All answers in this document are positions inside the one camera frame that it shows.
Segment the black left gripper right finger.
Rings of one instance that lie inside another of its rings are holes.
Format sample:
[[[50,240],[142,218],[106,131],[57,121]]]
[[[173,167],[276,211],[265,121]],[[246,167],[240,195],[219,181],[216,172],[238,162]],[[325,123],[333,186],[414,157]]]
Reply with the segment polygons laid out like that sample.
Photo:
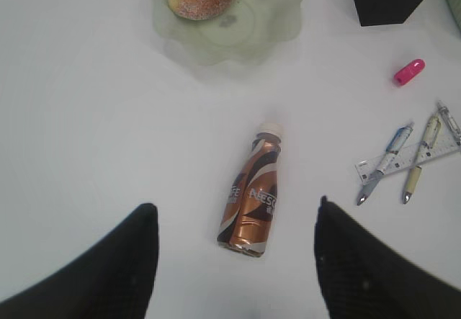
[[[321,197],[313,244],[330,318],[459,318],[460,290],[374,237]]]

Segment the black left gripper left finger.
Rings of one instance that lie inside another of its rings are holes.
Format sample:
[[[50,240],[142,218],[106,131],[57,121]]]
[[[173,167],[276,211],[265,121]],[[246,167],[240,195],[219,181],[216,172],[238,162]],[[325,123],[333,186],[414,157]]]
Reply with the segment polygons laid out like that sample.
[[[144,318],[158,266],[158,210],[145,203],[67,266],[1,302],[2,318]]]

